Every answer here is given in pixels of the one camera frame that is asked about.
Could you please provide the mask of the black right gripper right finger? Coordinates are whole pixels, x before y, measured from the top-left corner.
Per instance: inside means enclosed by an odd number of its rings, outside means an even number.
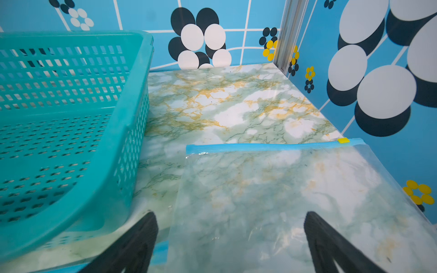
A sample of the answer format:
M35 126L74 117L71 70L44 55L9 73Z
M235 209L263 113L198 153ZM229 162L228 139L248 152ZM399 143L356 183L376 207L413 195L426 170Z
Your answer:
M304 230L317 273L383 273L362 251L353 246L316 212L307 212Z

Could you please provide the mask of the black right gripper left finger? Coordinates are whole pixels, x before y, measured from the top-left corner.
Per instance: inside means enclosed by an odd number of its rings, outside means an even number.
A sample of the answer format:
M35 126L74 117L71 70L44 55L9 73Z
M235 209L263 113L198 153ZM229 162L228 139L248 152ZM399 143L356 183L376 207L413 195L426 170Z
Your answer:
M148 212L80 271L82 273L146 273L158 231L155 214Z

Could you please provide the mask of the clear zip-top bag blue zipper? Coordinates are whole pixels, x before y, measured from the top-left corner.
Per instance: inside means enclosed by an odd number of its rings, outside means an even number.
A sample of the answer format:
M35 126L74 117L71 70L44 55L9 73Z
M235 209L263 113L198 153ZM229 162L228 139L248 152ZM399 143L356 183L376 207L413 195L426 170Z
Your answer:
M167 273L312 273L315 212L387 273L434 273L437 231L361 139L188 145Z

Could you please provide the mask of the teal plastic basket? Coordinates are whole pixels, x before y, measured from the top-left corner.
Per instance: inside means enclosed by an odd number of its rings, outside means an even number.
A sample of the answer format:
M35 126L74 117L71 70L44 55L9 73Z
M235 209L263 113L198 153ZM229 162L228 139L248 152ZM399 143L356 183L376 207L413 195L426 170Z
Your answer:
M1 34L1 262L127 221L153 41L144 31Z

